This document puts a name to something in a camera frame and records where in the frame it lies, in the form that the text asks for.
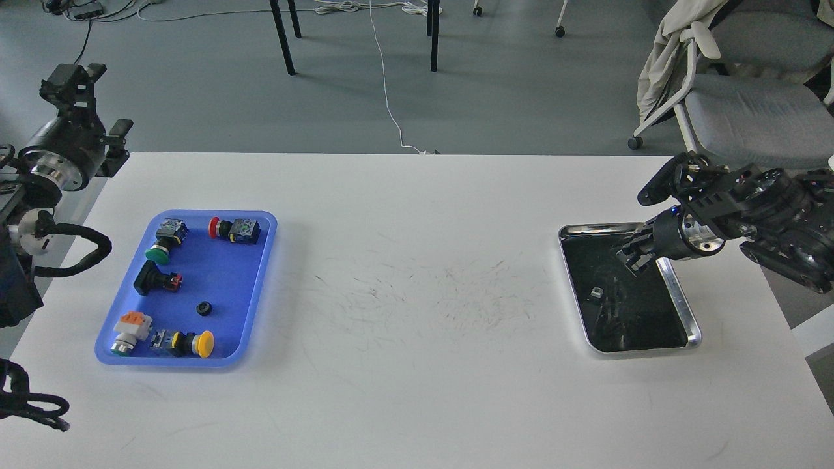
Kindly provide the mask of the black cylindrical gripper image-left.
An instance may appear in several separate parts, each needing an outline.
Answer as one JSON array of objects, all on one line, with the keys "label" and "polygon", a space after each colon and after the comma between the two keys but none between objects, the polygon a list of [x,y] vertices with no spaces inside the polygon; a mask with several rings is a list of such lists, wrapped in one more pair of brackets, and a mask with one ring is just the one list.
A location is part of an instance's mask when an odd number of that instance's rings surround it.
[{"label": "black cylindrical gripper image-left", "polygon": [[61,190],[83,190],[95,175],[112,178],[129,158],[126,137],[133,120],[117,119],[104,135],[96,114],[94,84],[106,71],[103,63],[60,63],[41,82],[39,95],[56,107],[57,117],[33,134],[18,158]]}]

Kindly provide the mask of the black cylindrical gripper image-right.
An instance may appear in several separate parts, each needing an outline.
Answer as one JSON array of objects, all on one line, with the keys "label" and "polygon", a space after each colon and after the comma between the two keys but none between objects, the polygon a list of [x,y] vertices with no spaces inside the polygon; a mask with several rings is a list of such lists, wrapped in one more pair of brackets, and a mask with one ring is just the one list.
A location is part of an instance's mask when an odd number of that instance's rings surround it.
[{"label": "black cylindrical gripper image-right", "polygon": [[697,259],[719,253],[726,244],[712,230],[701,225],[682,208],[670,208],[655,217],[653,223],[642,223],[625,240],[617,244],[614,254],[625,256],[625,267],[631,273],[643,273],[658,257]]}]

